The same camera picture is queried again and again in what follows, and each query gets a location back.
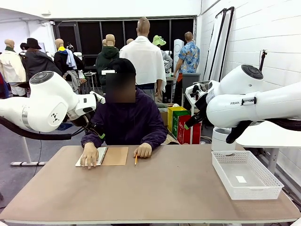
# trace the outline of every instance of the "green hat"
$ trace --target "green hat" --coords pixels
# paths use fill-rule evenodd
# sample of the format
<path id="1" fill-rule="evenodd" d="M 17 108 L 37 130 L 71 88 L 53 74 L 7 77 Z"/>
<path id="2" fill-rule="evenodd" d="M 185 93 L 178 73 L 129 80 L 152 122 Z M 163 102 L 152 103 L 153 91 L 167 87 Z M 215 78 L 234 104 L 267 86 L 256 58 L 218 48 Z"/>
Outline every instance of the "green hat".
<path id="1" fill-rule="evenodd" d="M 152 43 L 157 46 L 161 45 L 164 46 L 166 44 L 166 41 L 161 36 L 155 35 L 154 39 L 152 40 Z"/>

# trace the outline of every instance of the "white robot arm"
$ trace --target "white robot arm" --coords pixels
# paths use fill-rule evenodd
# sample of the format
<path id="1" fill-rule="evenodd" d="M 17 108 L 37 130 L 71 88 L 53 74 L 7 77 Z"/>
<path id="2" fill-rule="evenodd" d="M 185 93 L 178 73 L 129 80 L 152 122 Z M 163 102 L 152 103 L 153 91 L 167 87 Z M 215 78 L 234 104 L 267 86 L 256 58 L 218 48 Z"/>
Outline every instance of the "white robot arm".
<path id="1" fill-rule="evenodd" d="M 30 79 L 30 98 L 0 100 L 0 116 L 23 129 L 51 132 L 66 115 L 76 121 L 96 109 L 97 94 L 76 95 L 70 85 L 55 72 L 40 72 Z"/>
<path id="2" fill-rule="evenodd" d="M 232 128 L 227 142 L 234 142 L 252 123 L 269 120 L 286 129 L 299 130 L 301 82 L 262 92 L 262 73 L 250 65 L 240 65 L 222 81 L 210 81 L 186 89 L 186 95 L 200 112 L 186 123 L 193 126 L 205 117 L 217 127 Z"/>

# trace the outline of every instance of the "black jacket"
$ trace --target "black jacket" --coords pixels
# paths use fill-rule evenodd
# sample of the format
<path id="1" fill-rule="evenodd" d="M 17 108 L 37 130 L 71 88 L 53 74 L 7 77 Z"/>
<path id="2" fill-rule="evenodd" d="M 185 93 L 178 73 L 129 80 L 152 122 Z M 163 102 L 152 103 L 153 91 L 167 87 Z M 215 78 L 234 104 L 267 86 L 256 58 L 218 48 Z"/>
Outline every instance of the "black jacket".
<path id="1" fill-rule="evenodd" d="M 96 69 L 104 93 L 106 92 L 106 79 L 105 75 L 102 75 L 102 70 L 105 69 L 112 60 L 117 58 L 119 58 L 119 49 L 114 46 L 104 46 L 97 56 Z"/>
<path id="2" fill-rule="evenodd" d="M 55 53 L 55 59 L 54 59 L 54 63 L 57 66 L 58 69 L 60 69 L 60 71 L 62 72 L 62 74 L 65 74 L 67 71 L 71 71 L 73 70 L 72 67 L 69 67 L 66 63 L 67 63 L 67 57 L 68 57 L 68 53 L 64 53 L 64 52 L 56 52 Z M 77 56 L 73 55 L 75 63 L 76 63 L 76 67 L 77 70 L 83 70 L 84 69 L 84 64 L 81 61 L 81 59 L 79 59 Z"/>
<path id="3" fill-rule="evenodd" d="M 41 51 L 27 51 L 23 61 L 27 79 L 42 71 L 52 71 L 62 75 L 52 59 Z"/>

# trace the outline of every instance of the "yellow box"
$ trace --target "yellow box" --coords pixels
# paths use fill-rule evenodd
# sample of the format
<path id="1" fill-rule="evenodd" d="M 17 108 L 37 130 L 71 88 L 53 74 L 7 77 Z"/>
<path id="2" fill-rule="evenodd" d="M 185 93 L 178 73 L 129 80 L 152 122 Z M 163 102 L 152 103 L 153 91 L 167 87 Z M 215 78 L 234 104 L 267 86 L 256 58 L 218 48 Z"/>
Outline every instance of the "yellow box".
<path id="1" fill-rule="evenodd" d="M 174 111 L 186 111 L 183 107 L 169 107 L 167 108 L 167 114 L 168 114 L 168 123 L 167 127 L 170 132 L 173 131 L 173 113 Z"/>

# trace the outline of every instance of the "hand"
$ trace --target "hand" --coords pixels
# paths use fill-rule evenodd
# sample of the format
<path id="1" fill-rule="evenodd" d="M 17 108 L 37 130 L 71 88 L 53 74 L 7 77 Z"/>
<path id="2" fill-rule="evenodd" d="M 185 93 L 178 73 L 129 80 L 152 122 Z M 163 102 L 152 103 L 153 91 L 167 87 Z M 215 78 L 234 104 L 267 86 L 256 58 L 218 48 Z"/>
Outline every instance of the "hand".
<path id="1" fill-rule="evenodd" d="M 136 155 L 138 155 L 138 157 L 140 158 L 148 158 L 151 156 L 151 152 L 151 145 L 148 143 L 143 143 L 134 151 L 134 158 L 136 157 Z"/>
<path id="2" fill-rule="evenodd" d="M 99 155 L 98 150 L 94 146 L 94 144 L 92 142 L 86 143 L 85 147 L 84 147 L 83 155 L 80 159 L 80 165 L 85 166 L 86 165 L 86 159 L 87 159 L 88 169 L 91 168 L 91 160 L 92 160 L 93 166 L 95 167 L 96 162 L 98 161 L 98 157 L 99 157 L 98 155 Z"/>

